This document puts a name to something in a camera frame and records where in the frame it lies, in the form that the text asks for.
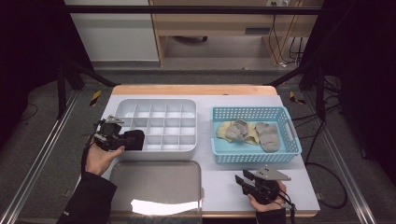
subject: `blue basket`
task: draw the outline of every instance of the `blue basket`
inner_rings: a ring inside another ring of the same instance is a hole
[[[216,163],[257,163],[257,162],[289,162],[301,154],[300,140],[284,106],[215,106],[211,110],[212,151]],[[263,121],[275,123],[279,135],[279,150],[265,152],[260,145],[253,146],[243,141],[228,141],[217,138],[217,129],[224,121],[242,119],[249,123]]]

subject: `black sleeve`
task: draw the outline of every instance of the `black sleeve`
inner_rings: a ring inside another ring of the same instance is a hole
[[[116,189],[110,181],[86,172],[57,223],[106,224]]]
[[[286,209],[256,212],[256,218],[259,224],[286,224]]]

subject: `hand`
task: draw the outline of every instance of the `hand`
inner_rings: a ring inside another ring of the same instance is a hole
[[[285,197],[285,193],[283,193],[283,192],[286,192],[286,186],[280,180],[277,180],[276,182],[279,185],[280,195]],[[258,212],[268,212],[268,211],[272,211],[272,210],[276,210],[276,209],[281,209],[282,206],[280,206],[280,205],[285,202],[282,198],[280,198],[278,196],[278,197],[276,197],[276,199],[273,203],[260,204],[256,201],[256,199],[251,194],[248,194],[247,197],[250,200],[250,205],[252,207],[254,207],[256,209],[256,211],[258,211]]]
[[[88,152],[85,171],[94,175],[102,175],[108,169],[110,163],[118,157],[124,149],[125,147],[119,147],[115,151],[104,151],[92,142]]]

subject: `table surface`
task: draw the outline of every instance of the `table surface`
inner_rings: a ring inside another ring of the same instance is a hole
[[[198,137],[192,161],[200,164],[204,200],[203,217],[254,217],[246,195],[235,183],[234,176],[243,177],[242,170],[255,171],[264,164],[216,164],[210,145],[210,107],[213,105],[274,105],[282,106],[274,87],[251,85],[129,85],[114,88],[103,117],[117,109],[124,99],[178,99],[189,98],[196,102]],[[103,177],[109,179],[111,166]],[[289,163],[268,164],[291,177],[284,181],[291,200],[296,204],[297,217],[313,217],[320,210],[318,200],[305,170],[301,155]]]

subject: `wall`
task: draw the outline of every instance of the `wall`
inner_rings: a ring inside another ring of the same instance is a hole
[[[148,6],[147,0],[65,0],[67,5]],[[71,14],[93,62],[158,62],[149,14]]]

